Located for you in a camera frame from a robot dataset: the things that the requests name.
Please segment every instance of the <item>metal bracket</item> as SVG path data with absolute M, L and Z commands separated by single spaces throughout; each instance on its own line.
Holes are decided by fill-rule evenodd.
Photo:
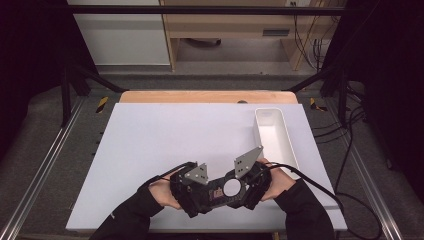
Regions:
M 234 172 L 237 179 L 240 179 L 252 169 L 262 150 L 263 146 L 259 146 L 236 158 Z
M 202 185 L 206 185 L 208 183 L 206 163 L 203 163 L 202 165 L 187 172 L 184 174 L 184 177 Z

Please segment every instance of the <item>horizontal black bar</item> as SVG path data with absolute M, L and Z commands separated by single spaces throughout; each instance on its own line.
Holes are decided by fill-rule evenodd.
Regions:
M 121 6 L 121 5 L 45 5 L 55 11 L 74 14 L 213 14 L 213 15 L 304 15 L 343 16 L 360 9 L 344 7 L 246 7 L 246 6 Z

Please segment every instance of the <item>black curtain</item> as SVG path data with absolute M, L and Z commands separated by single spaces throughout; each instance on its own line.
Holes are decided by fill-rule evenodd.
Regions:
M 29 100 L 59 86 L 64 66 L 78 64 L 97 73 L 73 15 L 45 11 L 44 4 L 67 1 L 0 3 L 0 159 L 27 114 Z
M 350 0 L 351 6 L 364 1 Z M 381 0 L 366 16 L 340 21 L 324 67 L 340 52 L 353 30 L 362 27 L 345 69 L 348 80 L 365 85 L 364 108 L 387 158 L 403 171 L 424 202 L 424 8 L 422 1 Z

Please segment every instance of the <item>silver metal frame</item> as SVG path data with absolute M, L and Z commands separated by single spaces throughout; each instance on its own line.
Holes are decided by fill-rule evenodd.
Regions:
M 2 229 L 1 240 L 14 240 L 19 233 L 29 211 L 31 210 L 38 194 L 46 181 L 50 170 L 52 169 L 62 147 L 69 136 L 69 133 L 74 126 L 74 123 L 81 111 L 81 107 L 85 102 L 86 97 L 78 96 L 72 108 L 72 115 L 67 125 L 59 130 L 53 144 L 51 145 L 47 155 L 41 163 L 37 173 L 35 174 L 31 184 L 29 185 L 25 195 L 22 197 L 21 202 L 15 209 L 12 217 L 9 219 L 7 225 Z
M 333 118 L 337 121 L 337 104 L 334 98 L 325 98 L 327 107 L 332 114 Z M 343 136 L 343 143 L 346 146 L 346 149 L 350 142 L 350 135 L 345 134 Z M 403 239 L 399 228 L 392 217 L 392 214 L 389 211 L 389 208 L 386 205 L 386 202 L 383 199 L 380 191 L 378 190 L 377 185 L 375 184 L 371 174 L 368 172 L 364 162 L 362 161 L 361 155 L 359 154 L 358 149 L 355 144 L 352 143 L 350 154 L 353 167 L 358 175 L 358 178 L 364 188 L 365 194 L 371 204 L 371 207 L 374 209 L 376 215 L 380 219 L 383 225 L 383 232 L 386 235 L 387 239 L 401 240 Z

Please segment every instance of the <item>forearm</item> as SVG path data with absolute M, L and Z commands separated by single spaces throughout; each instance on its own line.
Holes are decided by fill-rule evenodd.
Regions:
M 106 218 L 90 240 L 145 239 L 150 217 L 162 209 L 147 187 L 139 188 Z
M 287 213 L 288 239 L 334 239 L 327 212 L 303 180 L 297 180 L 275 201 Z

